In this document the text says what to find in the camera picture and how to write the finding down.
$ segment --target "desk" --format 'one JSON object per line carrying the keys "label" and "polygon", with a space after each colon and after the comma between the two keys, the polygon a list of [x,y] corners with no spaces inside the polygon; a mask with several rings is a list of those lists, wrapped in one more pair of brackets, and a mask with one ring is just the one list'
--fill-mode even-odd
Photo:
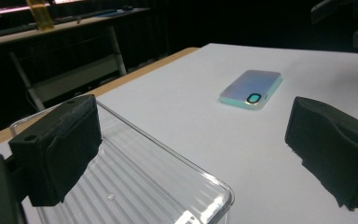
{"label": "desk", "polygon": [[[54,29],[50,31],[41,32],[32,30],[13,35],[0,36],[0,51],[3,53],[8,52],[10,59],[16,66],[17,72],[19,73],[26,90],[32,97],[34,104],[39,110],[43,110],[45,109],[43,102],[58,97],[67,91],[78,88],[82,85],[90,83],[92,80],[95,80],[98,77],[101,77],[102,75],[97,75],[99,70],[96,67],[98,65],[106,67],[104,70],[112,70],[110,72],[118,70],[122,76],[126,75],[127,69],[123,62],[113,25],[115,22],[121,20],[132,18],[134,16],[144,15],[148,11],[148,8],[135,8],[132,11],[120,10],[116,13],[108,14],[107,16],[98,16],[87,18],[81,21],[70,21],[57,24],[54,26]],[[106,57],[99,62],[85,65],[84,67],[77,69],[75,72],[68,72],[61,77],[56,76],[55,78],[51,78],[38,84],[31,83],[27,74],[25,74],[24,70],[22,69],[21,63],[14,53],[14,49],[30,46],[32,44],[43,42],[51,38],[63,37],[66,35],[76,35],[86,31],[92,32],[96,29],[106,29],[106,32],[109,34],[112,47],[112,57]],[[82,71],[88,71],[90,74],[94,74],[94,77],[91,77]]]}
{"label": "desk", "polygon": [[[260,111],[217,101],[243,71],[282,73]],[[97,99],[229,184],[230,223],[358,223],[284,143],[296,96],[358,118],[358,54],[211,44]]]}

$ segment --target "smartphone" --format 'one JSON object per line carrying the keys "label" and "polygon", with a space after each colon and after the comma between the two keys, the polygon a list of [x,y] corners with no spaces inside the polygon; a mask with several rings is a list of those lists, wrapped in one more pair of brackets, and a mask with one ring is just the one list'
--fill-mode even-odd
{"label": "smartphone", "polygon": [[278,72],[248,70],[220,93],[219,101],[246,109],[261,109],[282,82]]}

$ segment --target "phone case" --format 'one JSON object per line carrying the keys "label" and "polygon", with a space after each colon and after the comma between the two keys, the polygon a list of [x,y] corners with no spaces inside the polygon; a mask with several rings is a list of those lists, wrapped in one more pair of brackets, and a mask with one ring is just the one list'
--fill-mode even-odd
{"label": "phone case", "polygon": [[252,110],[261,109],[281,82],[282,75],[278,72],[248,70],[220,93],[219,101]]}

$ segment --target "dark background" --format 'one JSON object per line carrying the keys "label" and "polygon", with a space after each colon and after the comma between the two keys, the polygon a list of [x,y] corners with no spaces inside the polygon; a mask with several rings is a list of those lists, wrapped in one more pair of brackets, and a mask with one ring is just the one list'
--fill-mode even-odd
{"label": "dark background", "polygon": [[[89,0],[88,3],[94,5],[74,5],[61,11],[71,14],[126,5],[150,7],[152,10],[147,16],[115,25],[127,68],[137,67],[150,59],[157,60],[181,49],[200,48],[209,43],[358,53],[358,48],[352,46],[352,35],[358,30],[358,18],[352,16],[352,5],[342,6],[335,14],[312,24],[310,10],[319,2]],[[31,19],[29,12],[0,17],[0,28]],[[36,82],[102,58],[109,54],[108,47],[109,39],[101,31],[51,39],[46,43],[16,49],[15,52],[20,56],[25,72]],[[110,74],[106,78],[115,77],[117,74]],[[54,105],[73,97],[75,92],[95,88],[100,81],[68,92],[63,98],[49,103]],[[13,62],[7,53],[0,52],[0,130],[36,112],[28,98]]]}

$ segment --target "phone camera module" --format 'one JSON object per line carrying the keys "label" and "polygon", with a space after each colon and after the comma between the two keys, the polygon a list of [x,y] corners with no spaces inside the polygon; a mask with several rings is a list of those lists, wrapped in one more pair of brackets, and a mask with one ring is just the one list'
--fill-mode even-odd
{"label": "phone camera module", "polygon": [[249,95],[249,97],[246,99],[246,103],[250,105],[255,105],[257,102],[261,99],[261,95],[258,93],[252,93]]}

